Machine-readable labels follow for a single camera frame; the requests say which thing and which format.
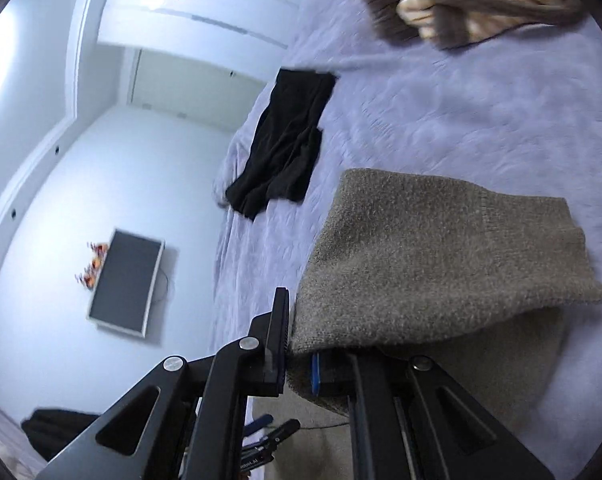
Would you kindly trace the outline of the colourful wall decoration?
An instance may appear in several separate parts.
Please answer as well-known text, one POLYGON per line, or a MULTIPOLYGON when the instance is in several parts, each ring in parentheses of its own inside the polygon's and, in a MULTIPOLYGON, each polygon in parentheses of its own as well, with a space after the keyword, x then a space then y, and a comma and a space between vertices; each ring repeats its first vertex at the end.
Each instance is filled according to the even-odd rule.
POLYGON ((86 268, 75 275, 78 284, 81 284, 88 290, 93 290, 97 284, 100 272, 102 271, 104 260, 109 252, 108 243, 88 243, 87 247, 92 252, 92 257, 86 268))

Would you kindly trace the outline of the wall-mounted flat television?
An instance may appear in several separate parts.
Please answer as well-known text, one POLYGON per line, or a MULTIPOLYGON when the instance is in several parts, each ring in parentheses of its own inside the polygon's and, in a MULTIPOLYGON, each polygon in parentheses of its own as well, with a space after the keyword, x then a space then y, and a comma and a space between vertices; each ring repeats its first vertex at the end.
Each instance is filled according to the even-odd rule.
POLYGON ((144 338, 165 243, 115 230, 92 289, 89 321, 144 338))

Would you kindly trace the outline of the lavender bed blanket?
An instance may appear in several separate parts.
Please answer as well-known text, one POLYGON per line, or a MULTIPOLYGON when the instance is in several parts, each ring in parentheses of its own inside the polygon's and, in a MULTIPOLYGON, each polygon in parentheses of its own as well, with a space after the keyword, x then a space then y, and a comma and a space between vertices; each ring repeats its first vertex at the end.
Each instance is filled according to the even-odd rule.
MULTIPOLYGON (((449 52, 418 40, 391 46, 364 0, 301 0, 285 63, 338 77, 321 154, 302 203, 274 200, 254 220, 226 211, 212 349, 245 334, 277 287, 297 288, 348 168, 563 197, 602 282, 602 32, 593 20, 449 52)), ((558 479, 574 478, 602 443, 602 304, 569 312, 557 370, 519 437, 558 479)))

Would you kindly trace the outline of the taupe knit sweater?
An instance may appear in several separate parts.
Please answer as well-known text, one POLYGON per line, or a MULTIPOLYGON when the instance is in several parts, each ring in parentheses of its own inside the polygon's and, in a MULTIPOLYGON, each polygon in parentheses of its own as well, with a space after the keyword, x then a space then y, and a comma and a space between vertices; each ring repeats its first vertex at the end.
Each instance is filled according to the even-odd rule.
POLYGON ((310 395, 318 351, 414 350, 517 430, 556 370, 566 309, 601 303, 561 198, 345 170, 295 298, 289 385, 310 395))

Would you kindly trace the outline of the white closet door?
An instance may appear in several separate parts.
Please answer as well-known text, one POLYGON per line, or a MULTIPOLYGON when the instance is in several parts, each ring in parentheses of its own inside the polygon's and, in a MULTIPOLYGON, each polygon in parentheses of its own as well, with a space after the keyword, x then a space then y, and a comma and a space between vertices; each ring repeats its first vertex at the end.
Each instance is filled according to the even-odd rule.
POLYGON ((233 133, 245 122, 264 87, 264 82, 235 70, 141 50, 130 104, 233 133))

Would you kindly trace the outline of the black garment on bed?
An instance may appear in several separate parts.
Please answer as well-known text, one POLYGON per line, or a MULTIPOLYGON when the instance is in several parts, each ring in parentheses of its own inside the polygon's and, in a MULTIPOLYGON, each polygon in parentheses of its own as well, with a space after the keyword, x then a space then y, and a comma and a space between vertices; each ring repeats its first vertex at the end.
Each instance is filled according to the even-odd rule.
POLYGON ((304 200, 321 151, 319 121, 337 81, 315 70, 278 72, 246 166, 226 188, 231 208, 253 220, 271 200, 304 200))

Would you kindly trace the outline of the black jacket on floor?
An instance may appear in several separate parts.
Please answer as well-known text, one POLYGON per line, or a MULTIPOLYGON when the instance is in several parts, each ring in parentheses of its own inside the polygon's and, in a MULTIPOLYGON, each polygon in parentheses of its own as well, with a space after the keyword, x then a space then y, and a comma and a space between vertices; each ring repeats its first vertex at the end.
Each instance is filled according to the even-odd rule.
POLYGON ((38 408, 21 422, 21 429, 32 448, 50 462, 98 417, 60 408, 38 408))

